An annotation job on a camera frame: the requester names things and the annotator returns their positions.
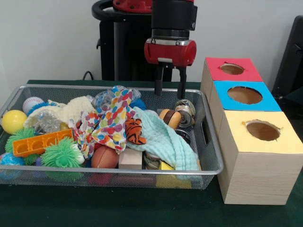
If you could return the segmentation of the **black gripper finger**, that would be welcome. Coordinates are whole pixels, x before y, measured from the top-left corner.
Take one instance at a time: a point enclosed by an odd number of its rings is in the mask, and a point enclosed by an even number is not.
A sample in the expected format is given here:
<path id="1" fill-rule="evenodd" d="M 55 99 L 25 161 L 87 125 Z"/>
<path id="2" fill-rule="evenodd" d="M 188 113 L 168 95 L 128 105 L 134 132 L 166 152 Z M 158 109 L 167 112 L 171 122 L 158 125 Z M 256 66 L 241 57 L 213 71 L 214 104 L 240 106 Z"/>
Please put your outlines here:
<path id="1" fill-rule="evenodd" d="M 184 99 L 186 89 L 186 67 L 177 67 L 179 70 L 180 82 L 178 84 L 178 99 Z"/>
<path id="2" fill-rule="evenodd" d="M 154 88 L 155 95 L 161 96 L 162 85 L 163 85 L 163 66 L 159 64 L 157 65 L 155 72 L 155 88 Z"/>

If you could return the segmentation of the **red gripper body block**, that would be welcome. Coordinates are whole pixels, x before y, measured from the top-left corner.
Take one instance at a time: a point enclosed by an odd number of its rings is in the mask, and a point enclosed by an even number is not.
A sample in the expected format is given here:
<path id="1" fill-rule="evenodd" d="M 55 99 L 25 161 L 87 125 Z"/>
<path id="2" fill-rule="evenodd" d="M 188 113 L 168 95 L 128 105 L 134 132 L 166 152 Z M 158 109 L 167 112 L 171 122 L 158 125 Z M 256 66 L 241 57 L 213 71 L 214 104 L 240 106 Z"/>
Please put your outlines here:
<path id="1" fill-rule="evenodd" d="M 175 67 L 191 66 L 197 52 L 194 40 L 147 40 L 144 55 L 148 63 L 171 63 Z"/>

